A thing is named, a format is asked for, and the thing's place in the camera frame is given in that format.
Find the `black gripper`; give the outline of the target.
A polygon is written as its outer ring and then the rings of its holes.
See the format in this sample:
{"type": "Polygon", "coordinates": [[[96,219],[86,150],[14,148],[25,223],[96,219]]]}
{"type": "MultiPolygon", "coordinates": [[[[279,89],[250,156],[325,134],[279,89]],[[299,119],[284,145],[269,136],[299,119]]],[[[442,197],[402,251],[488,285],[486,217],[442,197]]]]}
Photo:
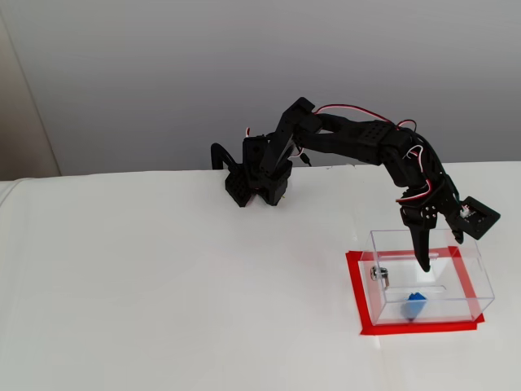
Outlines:
{"type": "Polygon", "coordinates": [[[431,270],[429,258],[429,235],[437,222],[437,215],[445,217],[455,241],[464,242],[461,228],[460,199],[458,190],[448,175],[442,175],[436,181],[427,180],[427,191],[399,199],[403,223],[409,228],[414,247],[414,256],[424,272],[431,270]]]}

